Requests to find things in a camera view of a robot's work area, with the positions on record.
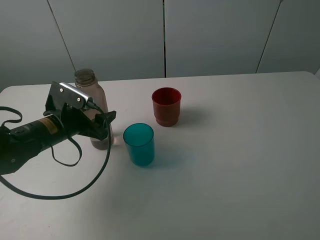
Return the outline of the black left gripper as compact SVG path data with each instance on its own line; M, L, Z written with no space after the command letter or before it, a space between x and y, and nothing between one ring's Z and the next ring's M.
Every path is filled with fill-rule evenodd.
M97 113L94 119L90 119L84 113L85 110L96 110L97 105L93 104L89 109L76 109L67 104L63 97L66 94L61 92L59 83L51 83L45 103L44 116L55 116L67 136L82 135L98 140L105 139L105 128L116 118L116 111L108 113Z

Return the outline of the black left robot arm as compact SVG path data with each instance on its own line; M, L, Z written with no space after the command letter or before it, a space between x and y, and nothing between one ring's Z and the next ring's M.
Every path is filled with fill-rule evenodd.
M85 115L85 111L96 108L86 93L64 82L52 82L43 118L13 129L0 126L0 173L16 172L42 151L75 135L106 139L107 126L116 118L116 112L97 113L94 119Z

